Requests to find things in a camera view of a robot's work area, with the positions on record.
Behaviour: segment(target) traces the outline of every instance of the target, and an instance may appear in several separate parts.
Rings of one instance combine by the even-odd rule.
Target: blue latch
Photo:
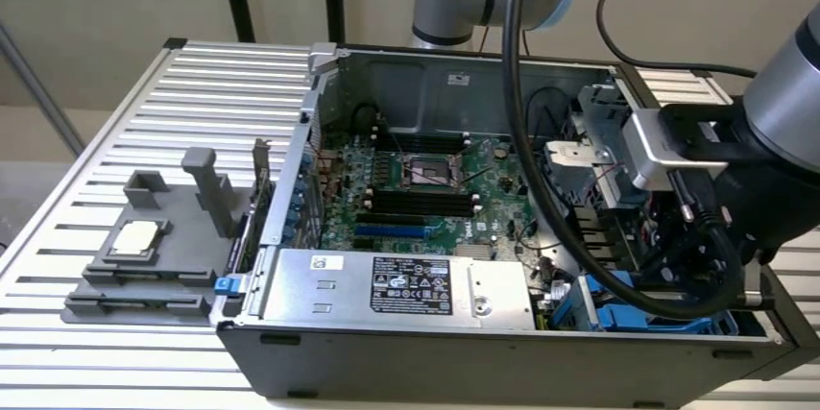
[[[240,283],[238,278],[220,277],[214,284],[214,291],[218,295],[236,297],[240,295]]]

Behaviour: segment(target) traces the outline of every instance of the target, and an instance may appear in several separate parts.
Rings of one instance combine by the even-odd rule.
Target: metal bracket
[[[596,150],[575,141],[547,142],[550,159],[559,165],[570,167],[594,167],[595,165],[611,165],[612,155],[604,150]]]

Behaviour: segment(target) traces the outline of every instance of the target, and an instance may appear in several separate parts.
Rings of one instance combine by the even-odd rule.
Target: cable
[[[382,109],[379,108],[379,105],[372,101],[363,101],[354,107],[354,110],[350,113],[350,132],[351,133],[356,132],[356,115],[359,115],[359,111],[364,108],[371,108],[376,112],[376,119],[379,119],[379,115],[382,114]]]
[[[595,256],[587,250],[584,244],[575,237],[574,229],[564,220],[558,204],[542,180],[542,174],[536,164],[534,153],[528,149],[527,128],[524,127],[524,114],[522,105],[520,69],[519,69],[519,40],[518,31],[522,25],[522,0],[508,0],[502,41],[502,66],[506,96],[506,110],[510,123],[510,136],[519,154],[522,173],[530,185],[530,191],[536,203],[536,209],[542,213],[555,236],[564,245],[574,259],[583,269],[592,275],[607,290],[626,303],[638,309],[670,319],[688,320],[711,316],[715,312],[727,309],[735,302],[743,286],[740,279],[742,266],[732,243],[722,228],[708,227],[708,236],[715,241],[719,253],[726,259],[726,279],[716,293],[707,300],[695,304],[672,303],[648,297],[627,285],[608,271]]]
[[[478,46],[478,52],[484,51],[484,42],[487,42],[487,33],[490,32],[490,26],[484,26],[484,34],[482,34],[482,44]]]
[[[614,172],[616,168],[623,167],[624,164],[623,163],[614,163],[612,165],[610,165],[604,171],[599,174],[598,177],[595,177],[595,179],[592,180],[592,182],[590,182],[590,185],[587,187],[584,187],[583,192],[580,193],[580,199],[587,202],[587,195],[590,194],[590,192],[592,192],[592,188],[595,187],[595,185],[599,183],[599,180],[607,176],[607,174],[610,172]]]
[[[524,53],[530,57],[530,43],[527,43],[527,31],[522,31],[522,43],[524,44]]]
[[[607,0],[599,0],[599,5],[595,10],[595,21],[599,25],[599,33],[602,34],[602,39],[604,40],[604,44],[607,48],[612,52],[612,54],[624,62],[630,63],[636,67],[650,67],[655,69],[680,69],[684,71],[698,70],[707,72],[719,72],[722,74],[732,74],[736,76],[746,77],[748,79],[754,79],[758,75],[758,72],[751,69],[744,69],[742,67],[726,66],[723,64],[704,64],[699,62],[663,62],[663,61],[644,61],[636,60],[631,56],[628,56],[615,45],[612,41],[612,37],[610,36],[610,32],[607,31],[607,26],[604,24],[604,4]]]
[[[524,109],[524,127],[527,127],[527,134],[530,134],[530,109],[531,106],[534,104],[534,101],[536,100],[536,96],[539,95],[539,93],[542,93],[543,91],[547,90],[555,90],[558,91],[562,96],[564,96],[564,99],[570,102],[570,95],[564,92],[564,90],[562,90],[558,86],[552,86],[552,85],[546,85],[540,88],[536,89],[536,91],[534,91],[530,94],[530,97],[527,98],[527,104],[526,109]],[[550,116],[550,121],[552,122],[552,127],[555,128],[555,131],[558,133],[562,132],[562,126],[559,125],[559,123],[555,120],[555,117],[552,115],[552,111],[550,111],[550,109],[547,108],[547,105],[544,105],[544,109],[547,110],[547,115]],[[539,135],[539,125],[536,125],[536,136]]]
[[[536,252],[540,252],[542,250],[550,250],[550,249],[555,249],[556,247],[562,246],[562,243],[559,242],[558,244],[551,244],[547,245],[544,247],[532,247],[531,245],[524,243],[524,232],[527,232],[527,229],[530,229],[534,224],[536,223],[536,220],[534,220],[530,225],[527,225],[518,233],[518,237],[515,237],[515,243],[519,244],[522,247],[524,247],[528,250],[535,250]]]

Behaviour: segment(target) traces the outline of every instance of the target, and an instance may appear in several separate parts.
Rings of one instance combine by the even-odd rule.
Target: power supply label
[[[450,261],[374,258],[371,308],[390,314],[452,315]]]

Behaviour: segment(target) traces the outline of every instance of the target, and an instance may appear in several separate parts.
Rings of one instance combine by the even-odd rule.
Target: slotted metal platform
[[[82,326],[59,318],[63,298],[126,203],[122,186],[135,169],[159,170],[170,183],[192,183],[179,168],[183,151],[210,146],[216,170],[250,186],[250,148],[264,137],[272,140],[278,177],[310,90],[310,51],[207,42],[163,50],[0,259],[0,407],[458,408],[267,401],[251,391],[210,328]],[[648,72],[644,78],[662,102],[728,101],[711,79]],[[792,241],[772,266],[820,329],[820,231]],[[578,389],[595,392],[587,383]],[[771,382],[731,383],[686,408],[818,409],[820,363]]]

